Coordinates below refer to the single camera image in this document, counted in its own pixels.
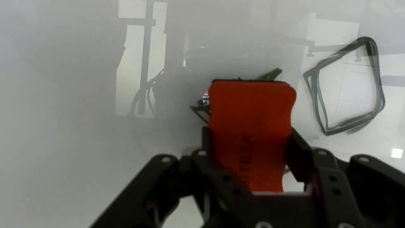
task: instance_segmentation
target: wire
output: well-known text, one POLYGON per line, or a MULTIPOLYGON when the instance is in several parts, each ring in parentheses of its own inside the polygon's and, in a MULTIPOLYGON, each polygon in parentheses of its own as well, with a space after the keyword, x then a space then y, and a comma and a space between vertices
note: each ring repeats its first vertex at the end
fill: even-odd
MULTIPOLYGON (((158 78, 160 78, 163 74, 164 74, 164 68, 163 68, 155 77, 153 77, 151 79, 149 79, 149 81, 146 82, 146 84, 145 84, 144 92, 145 92, 145 95, 146 95, 146 102, 148 102, 148 106, 149 106, 149 108, 151 110, 153 114, 154 114, 154 107, 153 107, 153 103, 151 103, 151 100, 150 100, 150 91, 151 91, 153 87, 155 86, 155 81, 156 81, 158 78)), ((138 102, 140 101, 140 92, 141 92, 141 91, 143 91, 143 89, 139 88, 139 89, 135 92, 135 95, 134 95, 134 97, 132 97, 132 100, 131 100, 130 110, 129 110, 129 115, 130 115, 130 116, 132 116, 132 115, 135 114, 136 105, 138 105, 138 102)))
POLYGON ((384 107, 384 95, 383 95, 381 74, 379 74, 378 48, 377 48, 375 41, 372 38, 360 36, 360 38, 355 39, 353 43, 341 48, 336 53, 331 54, 329 58, 320 60, 313 68, 306 70, 303 73, 303 78, 307 84, 307 88, 310 89, 310 95, 312 98, 312 107, 315 111, 316 120, 317 120, 317 122, 325 135, 331 135, 331 134, 336 134, 340 131, 346 131, 346 133, 358 131, 359 129, 368 125, 370 122, 370 120, 373 117, 375 117, 377 114, 379 111, 382 111, 382 108, 384 107), (346 53, 349 53, 359 46, 363 46, 363 45, 365 45, 367 54, 369 57, 369 62, 370 62, 370 67, 372 67, 374 83, 375 83, 375 91, 377 91, 375 105, 369 112, 345 119, 335 126, 329 126, 327 111, 326 111, 326 106, 325 106, 324 98, 321 95, 321 89, 320 89, 318 70, 321 68, 326 67, 327 64, 340 59, 346 53), (325 124, 321 122, 320 110, 318 110, 317 102, 320 103, 325 124))

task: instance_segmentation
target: black metal bracket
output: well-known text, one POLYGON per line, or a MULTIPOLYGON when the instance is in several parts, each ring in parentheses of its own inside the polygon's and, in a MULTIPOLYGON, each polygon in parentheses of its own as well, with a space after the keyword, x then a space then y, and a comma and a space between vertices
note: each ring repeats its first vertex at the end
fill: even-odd
POLYGON ((399 228, 405 224, 405 174, 370 155, 349 163, 312 149, 293 131, 286 163, 301 193, 254 195, 210 153, 153 157, 91 228, 160 228, 183 196, 193 196, 203 228, 399 228))

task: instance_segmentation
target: cable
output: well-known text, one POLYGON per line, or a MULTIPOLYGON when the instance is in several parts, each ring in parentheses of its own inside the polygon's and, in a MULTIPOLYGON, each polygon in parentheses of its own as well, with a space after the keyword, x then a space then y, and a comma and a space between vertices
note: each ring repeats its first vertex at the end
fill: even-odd
POLYGON ((373 117, 375 117, 377 114, 379 111, 382 111, 382 108, 384 107, 384 95, 383 95, 381 74, 379 74, 378 48, 377 48, 375 41, 372 38, 360 36, 360 38, 355 39, 353 43, 350 43, 349 45, 341 48, 336 53, 331 54, 329 58, 325 58, 322 60, 320 60, 313 68, 306 70, 303 73, 303 78, 305 78, 305 82, 307 84, 307 88, 310 89, 310 95, 311 95, 311 98, 312 98, 312 107, 313 107, 313 111, 315 111, 316 120, 317 120, 317 122, 318 122, 318 125, 321 127, 321 131, 325 135, 331 135, 331 134, 336 134, 336 133, 340 133, 340 131, 346 131, 346 133, 358 131, 359 129, 362 129, 365 125, 368 125, 370 122, 370 120, 373 117), (369 112, 345 119, 345 120, 340 121, 335 126, 329 126, 326 106, 325 106, 324 98, 322 98, 322 95, 321 95, 321 89, 320 89, 318 70, 321 68, 326 67, 327 64, 340 59, 346 53, 349 53, 349 51, 351 51, 351 50, 354 50, 354 49, 356 49, 359 46, 363 46, 363 45, 365 45, 367 54, 368 54, 369 62, 370 62, 370 68, 372 68, 374 83, 375 83, 375 91, 377 91, 375 105, 369 112), (320 103, 325 124, 321 122, 320 110, 318 110, 318 103, 317 102, 320 103))

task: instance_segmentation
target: screw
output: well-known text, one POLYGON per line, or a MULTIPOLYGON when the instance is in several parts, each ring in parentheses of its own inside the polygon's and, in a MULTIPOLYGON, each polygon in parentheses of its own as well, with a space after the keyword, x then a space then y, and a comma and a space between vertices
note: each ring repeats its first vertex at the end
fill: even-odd
POLYGON ((273 225, 262 220, 262 221, 255 222, 254 228, 273 228, 273 225))
POLYGON ((350 222, 339 222, 337 228, 355 228, 355 226, 351 225, 350 222))
POLYGON ((170 157, 163 157, 163 158, 162 158, 162 162, 163 162, 163 163, 168 163, 168 162, 170 162, 170 160, 172 160, 170 157))
POLYGON ((358 160, 369 162, 369 158, 368 157, 359 157, 358 160))

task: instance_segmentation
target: orange block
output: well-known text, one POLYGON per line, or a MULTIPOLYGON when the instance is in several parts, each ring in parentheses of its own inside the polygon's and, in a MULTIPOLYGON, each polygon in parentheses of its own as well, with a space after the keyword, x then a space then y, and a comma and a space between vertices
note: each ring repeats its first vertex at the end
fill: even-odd
POLYGON ((213 155, 251 191, 282 191, 294 89, 283 82, 213 81, 208 89, 213 155))

